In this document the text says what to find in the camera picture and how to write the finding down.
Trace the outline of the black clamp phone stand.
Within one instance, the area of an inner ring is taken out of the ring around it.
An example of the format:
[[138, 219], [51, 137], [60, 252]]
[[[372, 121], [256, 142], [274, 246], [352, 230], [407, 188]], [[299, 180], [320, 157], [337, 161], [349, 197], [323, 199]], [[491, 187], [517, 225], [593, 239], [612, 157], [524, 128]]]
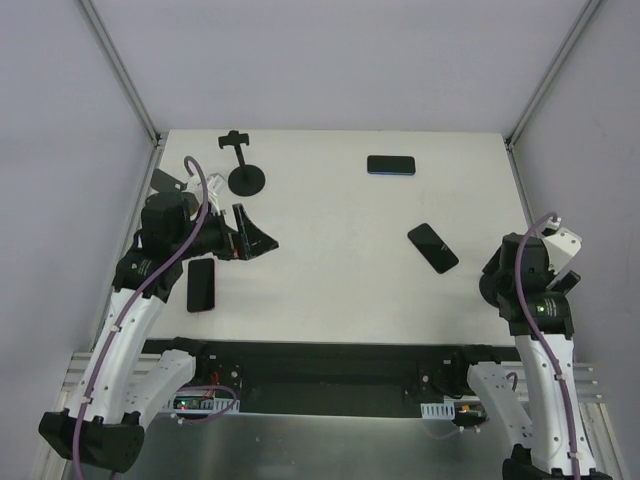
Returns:
[[246, 163], [242, 149], [243, 145], [250, 145], [249, 134], [230, 130], [218, 138], [218, 145], [220, 149], [232, 147], [238, 161], [238, 166], [228, 176], [230, 191], [240, 197], [251, 197], [261, 192], [266, 185], [265, 174], [258, 166]]

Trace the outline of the blue edged black phone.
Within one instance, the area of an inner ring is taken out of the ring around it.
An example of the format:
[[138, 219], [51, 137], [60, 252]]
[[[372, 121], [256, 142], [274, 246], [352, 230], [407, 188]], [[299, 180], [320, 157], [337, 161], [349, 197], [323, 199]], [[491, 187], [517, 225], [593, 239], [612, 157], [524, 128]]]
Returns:
[[366, 169], [372, 175], [413, 176], [416, 161], [412, 156], [369, 155]]

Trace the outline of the black round base phone stand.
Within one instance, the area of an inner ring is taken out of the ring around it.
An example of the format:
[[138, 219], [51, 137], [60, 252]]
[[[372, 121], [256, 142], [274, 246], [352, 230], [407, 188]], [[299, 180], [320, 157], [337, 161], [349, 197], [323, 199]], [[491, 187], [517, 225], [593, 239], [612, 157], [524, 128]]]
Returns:
[[482, 298], [491, 306], [498, 308], [498, 278], [496, 275], [483, 273], [479, 280], [479, 291]]

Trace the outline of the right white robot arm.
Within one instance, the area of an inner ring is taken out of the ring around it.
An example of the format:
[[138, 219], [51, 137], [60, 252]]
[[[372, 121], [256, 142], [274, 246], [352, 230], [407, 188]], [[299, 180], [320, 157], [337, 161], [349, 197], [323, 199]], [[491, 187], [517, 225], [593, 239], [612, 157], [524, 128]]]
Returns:
[[504, 236], [482, 270], [479, 290], [509, 327], [524, 370], [523, 405], [491, 347], [450, 369], [452, 387], [475, 393], [507, 439], [505, 479], [604, 479], [579, 412], [574, 325], [568, 292], [579, 275], [566, 268], [582, 240], [566, 228], [540, 238]]

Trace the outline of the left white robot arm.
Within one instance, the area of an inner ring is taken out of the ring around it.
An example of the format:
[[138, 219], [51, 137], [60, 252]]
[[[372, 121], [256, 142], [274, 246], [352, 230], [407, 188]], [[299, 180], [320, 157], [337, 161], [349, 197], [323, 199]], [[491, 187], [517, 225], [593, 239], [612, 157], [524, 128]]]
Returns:
[[141, 227], [119, 260], [110, 307], [88, 366], [69, 403], [43, 414], [38, 432], [78, 470], [91, 465], [127, 472], [140, 455], [145, 431], [185, 385], [204, 387], [210, 363], [172, 349], [137, 383], [131, 381], [150, 328], [183, 274], [183, 263], [211, 254], [248, 261], [278, 248], [241, 204], [232, 207], [237, 226], [192, 193], [155, 193], [141, 211]]

